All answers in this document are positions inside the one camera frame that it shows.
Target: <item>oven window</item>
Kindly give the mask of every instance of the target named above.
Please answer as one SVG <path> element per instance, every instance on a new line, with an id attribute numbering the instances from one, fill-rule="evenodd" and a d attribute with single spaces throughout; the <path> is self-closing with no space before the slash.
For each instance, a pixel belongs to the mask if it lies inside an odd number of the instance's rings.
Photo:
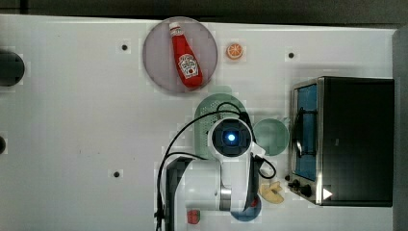
<path id="1" fill-rule="evenodd" d="M 311 85 L 297 92 L 297 138 L 299 147 L 294 173 L 309 180 L 316 180 L 318 88 Z"/>

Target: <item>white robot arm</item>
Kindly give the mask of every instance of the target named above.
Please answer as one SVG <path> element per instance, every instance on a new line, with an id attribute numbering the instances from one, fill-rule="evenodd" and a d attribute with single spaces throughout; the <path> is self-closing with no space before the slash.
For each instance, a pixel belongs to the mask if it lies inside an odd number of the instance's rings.
<path id="1" fill-rule="evenodd" d="M 179 157 L 166 165 L 162 177 L 166 231 L 193 228 L 189 212 L 244 211 L 258 191 L 255 159 L 265 150 L 254 142 L 249 126 L 237 118 L 217 121 L 208 133 L 216 161 Z"/>

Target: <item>screw hole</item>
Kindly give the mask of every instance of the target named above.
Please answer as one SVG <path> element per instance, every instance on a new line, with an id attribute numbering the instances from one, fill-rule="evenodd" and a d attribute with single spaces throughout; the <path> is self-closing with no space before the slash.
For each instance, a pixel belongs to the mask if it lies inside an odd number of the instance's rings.
<path id="1" fill-rule="evenodd" d="M 2 154 L 6 150 L 6 141 L 0 137 L 0 154 Z"/>

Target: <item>white table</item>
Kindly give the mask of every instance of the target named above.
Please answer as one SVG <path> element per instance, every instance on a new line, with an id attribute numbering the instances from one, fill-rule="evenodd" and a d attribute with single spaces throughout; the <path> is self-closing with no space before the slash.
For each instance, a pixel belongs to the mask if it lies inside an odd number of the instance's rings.
<path id="1" fill-rule="evenodd" d="M 22 83 L 0 89 L 8 142 L 0 155 L 0 230 L 153 230 L 155 168 L 213 86 L 229 86 L 256 122 L 287 116 L 291 86 L 309 78 L 392 78 L 394 30 L 205 23 L 218 45 L 214 79 L 168 95 L 141 60 L 156 23 L 0 15 L 0 46 L 27 65 Z M 224 55 L 233 40 L 246 46 L 238 63 Z M 192 130 L 176 146 L 192 147 Z M 249 223 L 204 213 L 200 230 L 392 230 L 392 208 L 314 206 L 286 187 L 288 152 L 269 159 L 284 203 L 263 201 Z"/>

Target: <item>ketchup bottle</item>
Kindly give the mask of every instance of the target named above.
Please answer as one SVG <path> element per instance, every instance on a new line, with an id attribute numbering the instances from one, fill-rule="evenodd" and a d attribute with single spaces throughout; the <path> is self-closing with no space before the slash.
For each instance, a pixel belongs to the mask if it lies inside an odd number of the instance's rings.
<path id="1" fill-rule="evenodd" d="M 170 23 L 170 35 L 173 41 L 174 61 L 183 84 L 188 88 L 198 88 L 203 82 L 198 61 L 187 43 L 184 31 L 177 22 Z"/>

